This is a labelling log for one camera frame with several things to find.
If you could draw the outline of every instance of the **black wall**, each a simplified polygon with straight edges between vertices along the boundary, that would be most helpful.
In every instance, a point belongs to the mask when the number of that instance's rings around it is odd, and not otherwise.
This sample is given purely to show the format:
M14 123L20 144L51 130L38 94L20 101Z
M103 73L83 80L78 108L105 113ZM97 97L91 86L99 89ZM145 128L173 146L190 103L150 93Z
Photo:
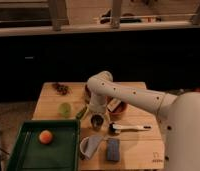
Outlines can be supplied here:
M0 37L0 101L35 100L46 81L102 70L155 90L200 86L200 28Z

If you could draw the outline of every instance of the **wooden table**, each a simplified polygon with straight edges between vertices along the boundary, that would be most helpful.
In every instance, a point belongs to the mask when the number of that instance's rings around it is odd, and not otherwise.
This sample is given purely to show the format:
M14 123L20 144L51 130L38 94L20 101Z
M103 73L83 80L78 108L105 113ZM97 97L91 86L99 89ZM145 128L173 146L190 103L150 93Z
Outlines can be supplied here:
M52 83L43 85L37 106L33 115L34 120L57 120L64 119L58 112L58 107L63 102L71 104L72 112L70 119L75 118L85 105L84 86L82 82L61 83L70 87L67 95L60 95L52 87ZM143 82L120 82L119 84L146 88ZM106 145L103 142L98 147L96 153L90 160L80 160L79 170L127 170L127 169L162 169L164 165L164 143L154 115L139 108L128 105L127 110L121 120L115 121L120 124L142 124L151 125L150 131L122 132L115 138L120 139L121 159L117 163L106 161ZM104 122L100 132L92 129L89 116L81 120L81 139L93 135L106 135L108 122Z

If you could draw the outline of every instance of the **cable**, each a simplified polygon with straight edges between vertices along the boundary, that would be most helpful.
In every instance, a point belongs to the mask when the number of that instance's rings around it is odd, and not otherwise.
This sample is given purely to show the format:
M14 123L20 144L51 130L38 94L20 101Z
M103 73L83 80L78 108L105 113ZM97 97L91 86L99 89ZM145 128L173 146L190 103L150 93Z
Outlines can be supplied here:
M0 151L2 151L3 153L5 153L6 155L10 155L9 152L7 152L6 150L2 149L1 147L0 147Z

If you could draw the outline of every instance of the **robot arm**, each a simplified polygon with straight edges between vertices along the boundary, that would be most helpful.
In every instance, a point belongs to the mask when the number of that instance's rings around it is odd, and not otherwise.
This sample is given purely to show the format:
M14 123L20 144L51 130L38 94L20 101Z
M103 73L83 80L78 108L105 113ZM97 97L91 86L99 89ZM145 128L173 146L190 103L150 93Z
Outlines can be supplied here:
M164 92L126 87L112 82L109 72L101 72L88 80L92 92L89 108L105 112L106 96L118 98L133 106L166 117L164 171L200 171L200 93L174 96Z
M109 72L103 71L88 80L92 92L90 110L105 113L106 96L114 97L153 114L166 115L177 96L159 91L122 86L112 82Z

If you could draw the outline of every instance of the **ball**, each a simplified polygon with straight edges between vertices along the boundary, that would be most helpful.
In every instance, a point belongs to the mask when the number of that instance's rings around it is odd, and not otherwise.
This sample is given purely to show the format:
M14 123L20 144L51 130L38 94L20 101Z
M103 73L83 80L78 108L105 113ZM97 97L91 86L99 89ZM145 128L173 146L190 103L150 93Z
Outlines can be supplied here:
M39 141L42 144L49 144L51 143L53 140L53 134L51 133L51 131L49 130L43 130L40 134L39 134Z

